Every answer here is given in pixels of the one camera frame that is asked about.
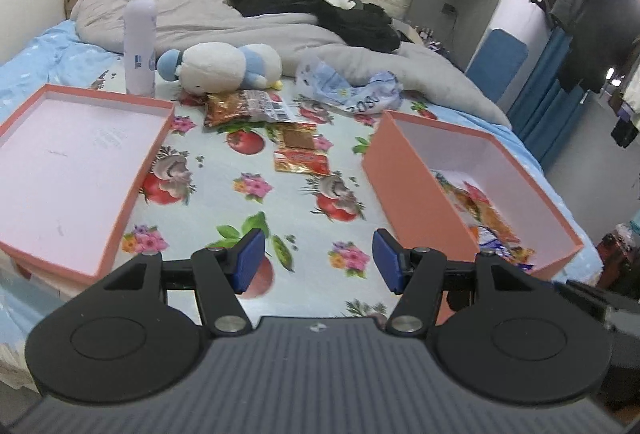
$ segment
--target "gray ribbed surface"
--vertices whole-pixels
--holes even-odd
[[[149,400],[111,408],[46,398],[15,433],[619,434],[590,401],[527,410],[458,387],[417,340],[372,319],[264,318],[216,341],[197,371]]]

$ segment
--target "gray blanket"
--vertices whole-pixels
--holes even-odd
[[[78,36],[110,52],[122,53],[122,11],[129,0],[79,0],[71,19]],[[353,85],[365,85],[376,73],[394,73],[407,90],[434,104],[507,125],[507,117],[462,72],[424,47],[403,42],[395,54],[347,46],[333,32],[316,26],[308,14],[268,14],[244,18],[225,0],[155,0],[158,4],[158,56],[201,42],[234,46],[264,43],[282,57],[283,73],[294,76],[300,57],[312,49]]]

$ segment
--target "wall outlet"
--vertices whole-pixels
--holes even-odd
[[[449,5],[448,3],[445,3],[444,5],[442,5],[442,13],[443,14],[457,14],[458,11],[456,10],[456,7],[454,7],[453,5]]]

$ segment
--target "open box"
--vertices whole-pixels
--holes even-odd
[[[478,243],[450,203],[436,170],[472,180],[524,247],[532,275],[550,279],[583,247],[571,225],[521,164],[492,135],[386,111],[363,167],[398,241],[473,261]]]
[[[0,251],[83,284],[111,271],[168,101],[46,85],[0,125]]]

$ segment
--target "gray floor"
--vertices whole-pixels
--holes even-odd
[[[7,425],[20,417],[40,396],[25,387],[15,390],[0,382],[0,422]]]

